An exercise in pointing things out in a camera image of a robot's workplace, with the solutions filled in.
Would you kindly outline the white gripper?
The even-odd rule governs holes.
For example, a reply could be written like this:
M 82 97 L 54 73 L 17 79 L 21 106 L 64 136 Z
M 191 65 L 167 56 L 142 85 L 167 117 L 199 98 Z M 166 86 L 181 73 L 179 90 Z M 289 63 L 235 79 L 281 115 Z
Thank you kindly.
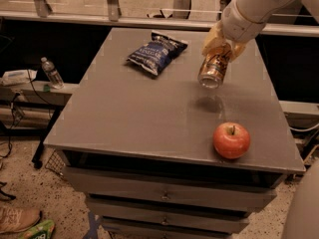
M 245 50 L 247 42 L 254 39 L 265 27 L 265 23 L 255 23 L 246 19 L 239 11 L 238 0 L 231 2 L 224 8 L 221 21 L 217 21 L 207 33 L 201 53 L 206 56 L 212 49 L 221 46 L 228 40 L 230 44 L 229 61 L 236 60 Z

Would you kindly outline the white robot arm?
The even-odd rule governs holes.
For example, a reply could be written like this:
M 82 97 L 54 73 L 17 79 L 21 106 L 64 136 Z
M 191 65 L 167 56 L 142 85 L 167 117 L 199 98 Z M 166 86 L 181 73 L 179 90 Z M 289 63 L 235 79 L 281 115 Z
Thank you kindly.
M 223 9 L 221 19 L 209 30 L 202 52 L 232 42 L 232 57 L 237 58 L 247 42 L 265 27 L 272 14 L 294 0 L 231 0 Z M 319 0 L 299 0 L 319 17 Z M 282 239 L 319 239 L 319 159 L 304 173 L 286 217 Z

